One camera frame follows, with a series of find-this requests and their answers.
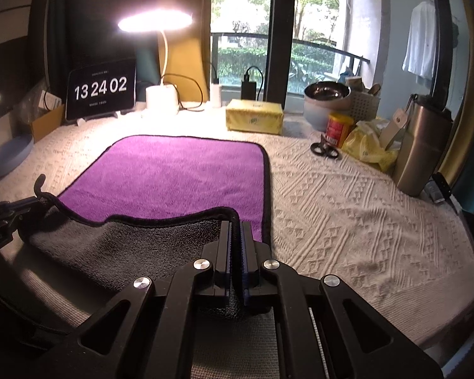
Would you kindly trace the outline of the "purple and grey towel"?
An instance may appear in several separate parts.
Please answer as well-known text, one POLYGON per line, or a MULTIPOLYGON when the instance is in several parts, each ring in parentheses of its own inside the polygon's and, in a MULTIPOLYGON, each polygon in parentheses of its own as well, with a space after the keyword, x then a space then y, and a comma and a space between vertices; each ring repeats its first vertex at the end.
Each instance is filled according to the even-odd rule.
POLYGON ((259 144, 136 135, 116 141, 21 240, 83 295, 104 302, 139 276, 173 275, 216 241, 223 221, 271 242, 270 160, 259 144))

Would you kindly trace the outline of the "clear plastic bag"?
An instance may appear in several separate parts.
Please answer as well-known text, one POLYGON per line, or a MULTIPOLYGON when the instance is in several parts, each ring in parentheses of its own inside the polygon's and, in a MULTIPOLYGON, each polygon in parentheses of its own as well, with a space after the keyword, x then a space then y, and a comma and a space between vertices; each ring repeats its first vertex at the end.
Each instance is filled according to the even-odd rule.
POLYGON ((42 79, 15 106, 14 112, 21 122, 30 123, 60 105, 62 100, 50 92, 45 79, 42 79))

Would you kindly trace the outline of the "black scissors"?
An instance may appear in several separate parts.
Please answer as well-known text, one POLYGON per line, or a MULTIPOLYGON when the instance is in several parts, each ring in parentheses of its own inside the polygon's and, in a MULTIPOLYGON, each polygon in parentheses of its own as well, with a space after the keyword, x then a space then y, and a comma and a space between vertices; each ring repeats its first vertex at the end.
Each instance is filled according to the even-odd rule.
POLYGON ((340 157, 340 153, 332 146, 325 138, 324 134, 320 135, 318 142, 314 142, 310 145, 310 151, 318 157, 328 158, 337 160, 340 157))

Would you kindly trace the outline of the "yellow tissue pack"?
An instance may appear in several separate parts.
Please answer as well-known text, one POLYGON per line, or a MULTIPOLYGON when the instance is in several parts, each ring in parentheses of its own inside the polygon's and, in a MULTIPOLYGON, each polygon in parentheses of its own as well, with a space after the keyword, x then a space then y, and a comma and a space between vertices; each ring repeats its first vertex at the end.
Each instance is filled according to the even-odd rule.
POLYGON ((232 99, 225 114, 228 130, 274 135, 283 131, 283 108, 277 103, 232 99))

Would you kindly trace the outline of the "white bowl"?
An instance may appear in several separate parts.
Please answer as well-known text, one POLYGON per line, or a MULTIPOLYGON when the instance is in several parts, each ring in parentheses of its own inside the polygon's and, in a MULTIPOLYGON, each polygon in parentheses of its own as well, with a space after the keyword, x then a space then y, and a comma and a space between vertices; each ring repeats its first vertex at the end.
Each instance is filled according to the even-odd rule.
POLYGON ((317 131, 324 132, 327 128, 331 108, 323 106, 319 101, 305 100, 303 105, 303 116, 307 122, 317 131))

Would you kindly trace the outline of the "red yellow can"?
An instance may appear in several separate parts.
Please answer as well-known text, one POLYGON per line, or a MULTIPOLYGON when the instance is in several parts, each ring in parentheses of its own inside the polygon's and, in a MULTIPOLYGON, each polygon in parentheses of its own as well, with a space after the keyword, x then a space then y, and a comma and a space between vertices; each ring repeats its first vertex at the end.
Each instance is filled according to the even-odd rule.
POLYGON ((348 115, 335 112, 330 113, 325 131, 325 139, 332 146, 340 148, 354 124, 354 119, 348 115))

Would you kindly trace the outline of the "yellow plastic bag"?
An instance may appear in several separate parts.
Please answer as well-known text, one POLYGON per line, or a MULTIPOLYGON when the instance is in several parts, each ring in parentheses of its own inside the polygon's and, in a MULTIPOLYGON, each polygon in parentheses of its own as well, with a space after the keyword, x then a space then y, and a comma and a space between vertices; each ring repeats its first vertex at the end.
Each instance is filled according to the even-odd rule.
POLYGON ((388 149, 380 146, 379 136, 388 123, 388 120, 382 118, 357 122, 344 140, 342 151, 384 174, 389 174, 396 165, 401 143, 394 141, 388 149))

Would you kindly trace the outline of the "tablet showing clock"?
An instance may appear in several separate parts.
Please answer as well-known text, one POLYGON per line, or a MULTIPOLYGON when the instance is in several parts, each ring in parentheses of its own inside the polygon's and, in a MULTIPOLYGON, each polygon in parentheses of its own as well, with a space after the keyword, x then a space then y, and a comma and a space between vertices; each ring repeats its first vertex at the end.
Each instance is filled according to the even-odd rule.
POLYGON ((92 65, 69 73, 66 91, 68 122, 129 111, 135 103, 134 58, 92 65))

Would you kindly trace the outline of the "black power bank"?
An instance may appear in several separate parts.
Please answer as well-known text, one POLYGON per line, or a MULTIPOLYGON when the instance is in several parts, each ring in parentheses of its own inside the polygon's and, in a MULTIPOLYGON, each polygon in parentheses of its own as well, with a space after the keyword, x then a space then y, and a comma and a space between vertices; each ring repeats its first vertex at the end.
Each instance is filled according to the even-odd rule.
POLYGON ((240 98, 242 100, 255 101, 257 95, 257 83, 255 81, 242 81, 240 98))

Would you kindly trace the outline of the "white charger adapter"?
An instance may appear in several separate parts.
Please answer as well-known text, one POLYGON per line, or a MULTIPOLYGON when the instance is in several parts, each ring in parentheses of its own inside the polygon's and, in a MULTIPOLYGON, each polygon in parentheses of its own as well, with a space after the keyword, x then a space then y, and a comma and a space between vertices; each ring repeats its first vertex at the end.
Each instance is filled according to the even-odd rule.
POLYGON ((210 104, 215 107, 222 106, 222 86, 220 84, 210 84, 210 104))

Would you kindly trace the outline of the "white desk lamp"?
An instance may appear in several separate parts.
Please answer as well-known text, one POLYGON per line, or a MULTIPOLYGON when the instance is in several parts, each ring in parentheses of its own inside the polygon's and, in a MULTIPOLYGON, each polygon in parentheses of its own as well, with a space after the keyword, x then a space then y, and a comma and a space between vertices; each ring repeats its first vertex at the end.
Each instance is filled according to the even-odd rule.
POLYGON ((167 33, 186 29, 193 23, 192 15, 175 8, 156 7, 118 20, 118 28, 139 40, 137 72, 139 103, 143 110, 159 107, 161 113, 175 113, 179 93, 165 82, 169 60, 167 33))

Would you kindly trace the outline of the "stainless steel bowl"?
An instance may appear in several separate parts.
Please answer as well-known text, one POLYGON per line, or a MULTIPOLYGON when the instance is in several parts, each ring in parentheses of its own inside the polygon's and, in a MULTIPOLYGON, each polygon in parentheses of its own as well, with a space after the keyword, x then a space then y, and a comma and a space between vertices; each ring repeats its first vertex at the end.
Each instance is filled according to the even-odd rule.
POLYGON ((319 81, 304 90, 307 104, 334 111, 348 111, 351 108, 351 88, 335 81, 319 81))

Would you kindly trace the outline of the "white perforated basket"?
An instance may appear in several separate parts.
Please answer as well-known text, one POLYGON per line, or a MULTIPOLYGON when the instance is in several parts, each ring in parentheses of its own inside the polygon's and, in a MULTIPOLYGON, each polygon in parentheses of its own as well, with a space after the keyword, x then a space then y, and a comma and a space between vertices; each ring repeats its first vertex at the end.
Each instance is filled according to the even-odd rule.
POLYGON ((349 86, 351 93, 349 115, 355 122, 373 120, 378 114, 380 97, 369 93, 366 87, 349 86))

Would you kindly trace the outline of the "mustard yellow curtain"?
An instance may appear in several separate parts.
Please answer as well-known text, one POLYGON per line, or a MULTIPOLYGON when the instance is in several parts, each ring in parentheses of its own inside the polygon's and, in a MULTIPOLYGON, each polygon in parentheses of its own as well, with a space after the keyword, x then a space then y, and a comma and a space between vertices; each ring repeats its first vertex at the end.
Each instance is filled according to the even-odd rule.
POLYGON ((192 15, 186 29, 167 33, 169 60, 166 81, 175 84, 183 102, 209 100, 211 0, 156 0, 162 8, 192 15))

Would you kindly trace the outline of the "white hanging shirt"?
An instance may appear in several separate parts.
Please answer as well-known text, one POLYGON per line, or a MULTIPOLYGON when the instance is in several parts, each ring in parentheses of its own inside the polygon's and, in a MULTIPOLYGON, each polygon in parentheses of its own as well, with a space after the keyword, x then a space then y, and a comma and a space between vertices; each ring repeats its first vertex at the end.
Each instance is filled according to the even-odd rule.
POLYGON ((408 44, 402 69, 424 80, 432 80, 437 50, 436 12, 430 2, 421 2, 412 11, 408 44))

